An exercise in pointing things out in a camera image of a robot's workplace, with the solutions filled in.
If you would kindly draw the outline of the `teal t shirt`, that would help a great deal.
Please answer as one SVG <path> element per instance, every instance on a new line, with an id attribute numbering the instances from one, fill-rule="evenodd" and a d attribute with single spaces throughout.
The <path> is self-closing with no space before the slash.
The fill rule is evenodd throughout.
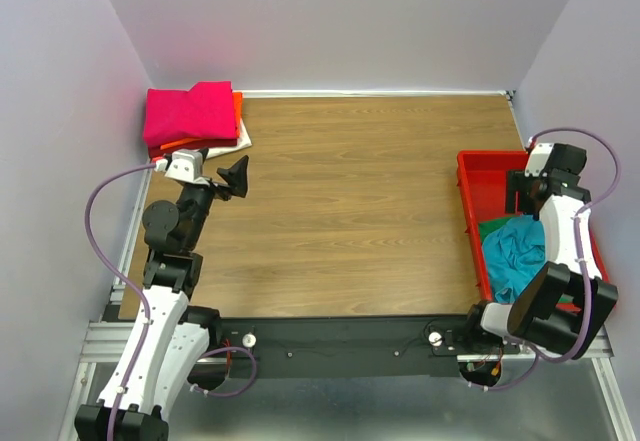
<path id="1" fill-rule="evenodd" d="M 516 216 L 517 241 L 509 256 L 486 258 L 489 287 L 496 302 L 513 304 L 545 264 L 544 229 L 530 215 Z"/>

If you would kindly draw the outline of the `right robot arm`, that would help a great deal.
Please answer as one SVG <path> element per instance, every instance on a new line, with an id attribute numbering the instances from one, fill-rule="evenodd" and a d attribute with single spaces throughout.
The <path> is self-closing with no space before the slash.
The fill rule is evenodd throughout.
<path id="1" fill-rule="evenodd" d="M 618 300 L 599 270 L 580 187 L 584 149 L 531 143 L 523 151 L 461 151 L 457 185 L 482 296 L 460 328 L 480 353 L 516 339 L 549 362 L 579 359 Z"/>

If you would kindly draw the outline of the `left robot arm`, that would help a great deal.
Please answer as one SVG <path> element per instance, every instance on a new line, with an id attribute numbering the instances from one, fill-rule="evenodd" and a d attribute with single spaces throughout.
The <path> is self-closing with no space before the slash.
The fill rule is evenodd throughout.
<path id="1" fill-rule="evenodd" d="M 81 440 L 165 440 L 176 398 L 196 362 L 230 352 L 222 344 L 220 315 L 192 306 L 203 258 L 195 251 L 214 201 L 248 193 L 248 156 L 203 173 L 207 150 L 178 150 L 146 164 L 180 184 L 174 202 L 158 200 L 143 211 L 148 254 L 143 283 L 134 286 L 139 311 L 118 364 L 94 404 L 74 419 Z"/>

